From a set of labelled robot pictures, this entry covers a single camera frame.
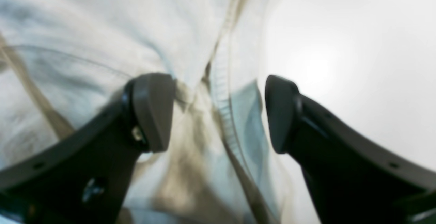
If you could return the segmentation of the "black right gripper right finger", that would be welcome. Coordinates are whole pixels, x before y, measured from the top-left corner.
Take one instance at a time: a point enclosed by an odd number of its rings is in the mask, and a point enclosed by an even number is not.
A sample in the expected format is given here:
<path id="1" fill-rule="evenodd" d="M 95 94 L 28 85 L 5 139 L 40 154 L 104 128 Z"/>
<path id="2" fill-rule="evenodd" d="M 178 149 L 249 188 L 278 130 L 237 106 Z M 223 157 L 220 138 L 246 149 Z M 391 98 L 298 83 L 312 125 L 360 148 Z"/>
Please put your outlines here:
<path id="1" fill-rule="evenodd" d="M 357 133 L 292 81 L 265 87 L 271 144 L 301 167 L 322 224 L 434 224 L 436 175 Z"/>

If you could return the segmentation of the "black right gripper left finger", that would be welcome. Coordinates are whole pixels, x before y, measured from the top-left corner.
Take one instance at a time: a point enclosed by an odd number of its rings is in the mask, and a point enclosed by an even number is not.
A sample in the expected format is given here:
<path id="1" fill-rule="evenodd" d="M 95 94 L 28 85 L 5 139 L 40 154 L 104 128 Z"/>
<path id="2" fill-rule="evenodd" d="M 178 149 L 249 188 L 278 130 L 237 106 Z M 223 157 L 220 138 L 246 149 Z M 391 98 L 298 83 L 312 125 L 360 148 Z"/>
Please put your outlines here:
<path id="1" fill-rule="evenodd" d="M 24 224 L 114 224 L 143 153 L 167 151 L 176 83 L 140 75 L 67 139 L 1 171 L 1 216 Z"/>

